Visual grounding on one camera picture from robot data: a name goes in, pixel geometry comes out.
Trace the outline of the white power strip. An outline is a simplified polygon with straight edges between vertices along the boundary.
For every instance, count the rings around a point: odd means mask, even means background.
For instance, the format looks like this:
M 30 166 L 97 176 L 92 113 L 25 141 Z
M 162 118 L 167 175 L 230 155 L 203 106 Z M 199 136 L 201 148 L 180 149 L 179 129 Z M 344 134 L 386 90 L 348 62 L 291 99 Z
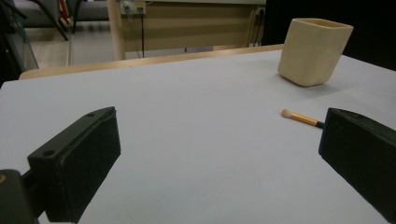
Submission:
M 120 13 L 122 15 L 145 15 L 146 3 L 144 1 L 120 0 Z

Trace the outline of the light wooden desk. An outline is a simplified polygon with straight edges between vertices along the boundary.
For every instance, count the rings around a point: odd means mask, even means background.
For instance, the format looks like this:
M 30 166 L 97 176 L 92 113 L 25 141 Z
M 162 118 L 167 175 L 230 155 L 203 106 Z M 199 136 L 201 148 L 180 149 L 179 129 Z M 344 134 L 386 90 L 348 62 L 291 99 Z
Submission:
M 145 15 L 122 15 L 106 0 L 116 60 L 138 50 L 216 46 L 242 48 L 254 36 L 256 12 L 267 0 L 135 0 Z

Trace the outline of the black stand leg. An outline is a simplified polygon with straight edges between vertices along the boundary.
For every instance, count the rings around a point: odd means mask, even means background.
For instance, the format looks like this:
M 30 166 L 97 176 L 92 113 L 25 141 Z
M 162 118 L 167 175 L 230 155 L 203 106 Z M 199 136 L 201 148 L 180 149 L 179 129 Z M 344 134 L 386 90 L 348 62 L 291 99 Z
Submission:
M 57 30 L 61 33 L 62 37 L 65 41 L 68 40 L 66 36 L 66 28 L 62 23 L 59 15 L 60 11 L 60 3 L 59 0 L 29 0 L 38 5 L 39 11 L 43 12 L 46 18 L 49 20 L 49 23 L 57 28 Z

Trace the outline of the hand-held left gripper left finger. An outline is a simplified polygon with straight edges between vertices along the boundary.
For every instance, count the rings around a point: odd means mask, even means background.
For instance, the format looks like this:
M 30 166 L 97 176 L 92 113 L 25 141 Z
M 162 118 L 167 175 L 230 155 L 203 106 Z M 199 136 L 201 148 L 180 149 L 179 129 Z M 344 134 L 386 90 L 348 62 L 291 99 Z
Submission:
M 28 156 L 51 222 L 79 222 L 120 155 L 113 106 L 90 112 Z

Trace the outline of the cream square ceramic cup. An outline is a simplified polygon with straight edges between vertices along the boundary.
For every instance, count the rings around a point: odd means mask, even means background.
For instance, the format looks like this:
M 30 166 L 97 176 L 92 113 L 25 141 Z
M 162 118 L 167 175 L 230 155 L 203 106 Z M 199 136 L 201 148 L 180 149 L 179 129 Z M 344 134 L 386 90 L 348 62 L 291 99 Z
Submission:
M 277 72 L 302 87 L 326 83 L 353 29 L 351 25 L 323 19 L 292 19 Z

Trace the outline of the grey sofa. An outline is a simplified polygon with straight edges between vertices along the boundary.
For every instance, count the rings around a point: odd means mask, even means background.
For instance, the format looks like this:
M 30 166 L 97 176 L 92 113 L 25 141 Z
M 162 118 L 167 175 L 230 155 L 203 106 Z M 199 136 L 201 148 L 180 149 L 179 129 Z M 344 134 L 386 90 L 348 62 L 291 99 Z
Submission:
M 27 28 L 53 27 L 60 19 L 61 0 L 12 0 L 26 19 Z M 107 21 L 106 0 L 64 0 L 73 23 L 78 21 Z

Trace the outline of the small makeup brush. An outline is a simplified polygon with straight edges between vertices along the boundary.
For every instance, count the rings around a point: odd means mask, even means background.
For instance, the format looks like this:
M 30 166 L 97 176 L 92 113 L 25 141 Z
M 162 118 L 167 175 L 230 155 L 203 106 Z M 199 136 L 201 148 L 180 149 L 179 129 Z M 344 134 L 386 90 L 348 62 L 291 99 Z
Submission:
M 298 114 L 298 113 L 294 113 L 294 112 L 292 112 L 292 111 L 290 111 L 290 110 L 288 110 L 288 109 L 283 109 L 283 110 L 281 111 L 281 115 L 282 115 L 284 118 L 298 120 L 298 121 L 300 121 L 300 122 L 309 124 L 309 125 L 311 125 L 311 126 L 315 126 L 315 127 L 317 127 L 317 128 L 320 128 L 320 129 L 322 129 L 322 128 L 324 127 L 324 123 L 323 123 L 323 122 L 318 121 L 318 120 L 316 120 L 316 119 L 311 119 L 311 118 L 309 118 L 309 117 L 307 117 L 307 116 L 300 115 L 300 114 Z

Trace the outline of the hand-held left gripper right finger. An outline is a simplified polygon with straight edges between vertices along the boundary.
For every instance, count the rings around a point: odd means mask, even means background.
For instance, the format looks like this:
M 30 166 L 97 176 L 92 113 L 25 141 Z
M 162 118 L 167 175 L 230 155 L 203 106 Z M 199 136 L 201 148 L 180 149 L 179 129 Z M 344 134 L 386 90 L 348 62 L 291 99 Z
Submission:
M 384 219 L 396 224 L 396 131 L 361 114 L 327 112 L 318 154 Z

